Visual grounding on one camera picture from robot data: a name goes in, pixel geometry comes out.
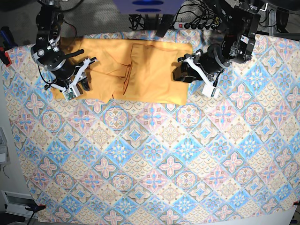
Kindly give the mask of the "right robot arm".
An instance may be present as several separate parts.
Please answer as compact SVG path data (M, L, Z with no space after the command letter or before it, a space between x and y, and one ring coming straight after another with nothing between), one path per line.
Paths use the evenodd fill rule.
M60 48L61 26L65 22L64 13L68 10L61 9L60 0L40 0L41 9L36 17L37 38L31 47L31 57L38 67L50 71L54 80L46 81L44 89L54 88L59 90L64 98L69 101L90 91L85 70L97 58L85 58L79 63L73 63L71 58L84 53L83 49L65 54Z

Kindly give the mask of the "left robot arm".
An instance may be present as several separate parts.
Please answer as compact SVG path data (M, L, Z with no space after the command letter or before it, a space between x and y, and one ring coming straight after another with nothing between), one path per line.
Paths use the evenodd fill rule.
M255 35L260 21L259 1L252 6L242 0L241 6L231 7L224 0L205 1L205 4L220 18L225 29L221 44L211 44L206 52L197 50L178 58L180 65L173 71L173 80L184 83L203 81L202 94L217 98L220 75L232 62L243 64L252 59Z

